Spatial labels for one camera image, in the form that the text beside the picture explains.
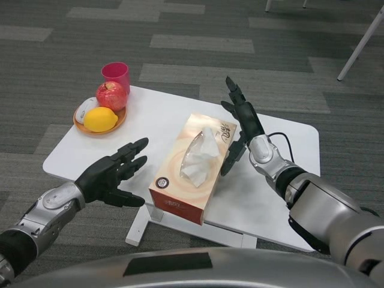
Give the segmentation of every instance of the white tissue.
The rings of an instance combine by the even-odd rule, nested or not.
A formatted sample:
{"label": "white tissue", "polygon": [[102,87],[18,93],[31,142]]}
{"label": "white tissue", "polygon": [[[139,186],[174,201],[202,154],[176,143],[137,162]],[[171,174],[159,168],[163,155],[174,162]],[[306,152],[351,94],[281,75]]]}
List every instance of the white tissue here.
{"label": "white tissue", "polygon": [[204,127],[187,151],[181,164],[180,175],[188,178],[196,188],[199,187],[208,177],[210,160],[219,154],[212,129]]}

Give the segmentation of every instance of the gray carpet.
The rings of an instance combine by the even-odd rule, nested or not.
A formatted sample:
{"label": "gray carpet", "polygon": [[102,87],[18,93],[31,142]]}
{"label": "gray carpet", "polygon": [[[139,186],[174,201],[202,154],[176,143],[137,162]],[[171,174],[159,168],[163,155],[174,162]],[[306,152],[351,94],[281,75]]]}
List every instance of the gray carpet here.
{"label": "gray carpet", "polygon": [[[112,61],[129,64],[133,85],[214,103],[232,76],[259,112],[315,126],[322,175],[384,215],[384,24],[336,81],[382,2],[301,5],[276,0],[264,13],[260,0],[0,0],[0,230],[61,183],[41,165]],[[136,211],[89,205],[19,280],[124,253],[216,245],[150,225],[131,247]]]}

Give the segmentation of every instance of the pink cup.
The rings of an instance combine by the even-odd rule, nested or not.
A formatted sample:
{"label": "pink cup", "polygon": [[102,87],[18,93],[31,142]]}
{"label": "pink cup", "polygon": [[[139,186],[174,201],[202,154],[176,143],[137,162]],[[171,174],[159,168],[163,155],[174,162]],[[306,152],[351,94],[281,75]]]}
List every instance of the pink cup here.
{"label": "pink cup", "polygon": [[113,62],[105,65],[101,69],[101,74],[106,81],[115,81],[120,83],[129,95],[130,89],[130,69],[123,62]]}

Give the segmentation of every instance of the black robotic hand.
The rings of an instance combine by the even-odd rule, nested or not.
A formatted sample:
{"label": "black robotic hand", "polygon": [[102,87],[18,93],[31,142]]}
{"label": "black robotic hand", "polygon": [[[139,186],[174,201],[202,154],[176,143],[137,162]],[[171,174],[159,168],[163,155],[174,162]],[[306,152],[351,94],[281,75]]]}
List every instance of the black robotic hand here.
{"label": "black robotic hand", "polygon": [[263,126],[252,104],[246,101],[240,87],[228,76],[226,84],[230,91],[229,97],[233,104],[222,101],[221,105],[239,121],[242,131],[240,132],[240,138],[234,141],[229,147],[229,155],[221,167],[222,176],[225,176],[231,170],[232,166],[240,160],[246,150],[245,146],[249,146],[254,137],[264,134]]}
{"label": "black robotic hand", "polygon": [[118,189],[121,181],[133,176],[147,161],[146,156],[133,160],[148,144],[148,138],[128,143],[116,154],[105,156],[89,166],[75,184],[81,189],[85,202],[95,200],[117,207],[140,207],[144,199],[130,192]]}

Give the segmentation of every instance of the fruit plate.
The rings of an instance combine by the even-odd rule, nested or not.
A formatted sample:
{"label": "fruit plate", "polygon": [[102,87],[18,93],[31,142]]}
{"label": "fruit plate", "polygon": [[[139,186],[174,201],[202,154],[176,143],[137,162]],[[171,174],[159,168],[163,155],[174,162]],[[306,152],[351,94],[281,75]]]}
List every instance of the fruit plate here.
{"label": "fruit plate", "polygon": [[78,122],[76,121],[76,118],[75,118],[76,112],[77,112],[77,109],[76,109],[76,111],[75,111],[74,114],[73,114],[73,124],[74,124],[74,125],[76,126],[76,128],[79,129],[81,132],[83,132],[83,133],[85,133],[85,134],[88,134],[88,135],[103,135],[103,134],[111,133],[111,132],[115,131],[117,128],[119,128],[119,127],[121,126],[121,124],[124,123],[125,117],[127,117],[127,108],[124,107],[124,108],[121,109],[120,111],[115,112],[115,114],[117,115],[117,117],[118,117],[119,119],[118,119],[118,121],[116,122],[116,125],[115,125],[112,129],[109,129],[109,130],[104,131],[104,132],[92,132],[91,130],[88,130],[87,128],[85,128],[83,124],[78,123]]}

